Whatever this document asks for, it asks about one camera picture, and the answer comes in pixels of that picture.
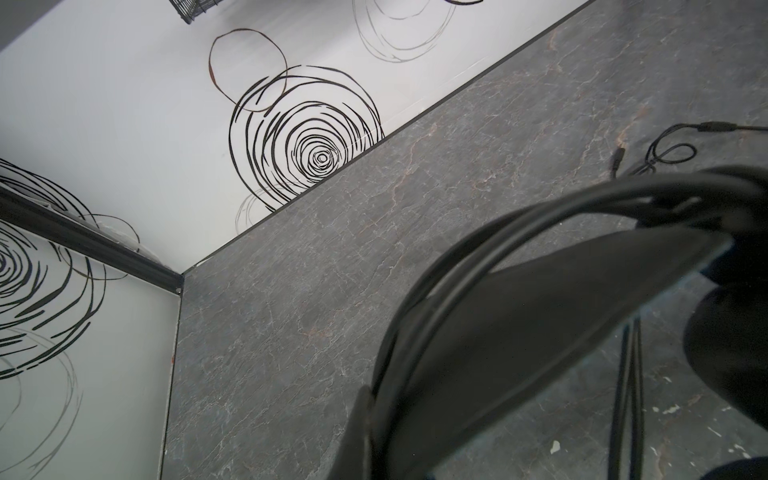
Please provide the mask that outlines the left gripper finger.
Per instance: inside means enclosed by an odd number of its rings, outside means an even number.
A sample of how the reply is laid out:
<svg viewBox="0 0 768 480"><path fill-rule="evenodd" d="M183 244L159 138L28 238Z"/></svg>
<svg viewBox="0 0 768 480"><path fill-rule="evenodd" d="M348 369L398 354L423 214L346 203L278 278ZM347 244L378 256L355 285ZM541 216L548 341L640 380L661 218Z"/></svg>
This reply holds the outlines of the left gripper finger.
<svg viewBox="0 0 768 480"><path fill-rule="evenodd" d="M371 443L371 411L374 397L369 386L357 393L329 480L370 480L373 452Z"/></svg>

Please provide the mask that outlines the black blue headphones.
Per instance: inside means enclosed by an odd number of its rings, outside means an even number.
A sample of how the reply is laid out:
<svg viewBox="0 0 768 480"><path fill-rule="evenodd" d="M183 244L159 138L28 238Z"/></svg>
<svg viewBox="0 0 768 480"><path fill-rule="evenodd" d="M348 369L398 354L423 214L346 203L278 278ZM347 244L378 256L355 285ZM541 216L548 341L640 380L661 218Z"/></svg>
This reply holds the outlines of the black blue headphones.
<svg viewBox="0 0 768 480"><path fill-rule="evenodd" d="M618 477L644 418L640 313L692 274L717 285L690 318L698 376L767 422L767 173L726 166L627 176L511 212L420 277L370 385L371 479L424 479L448 455L623 330L609 442Z"/></svg>

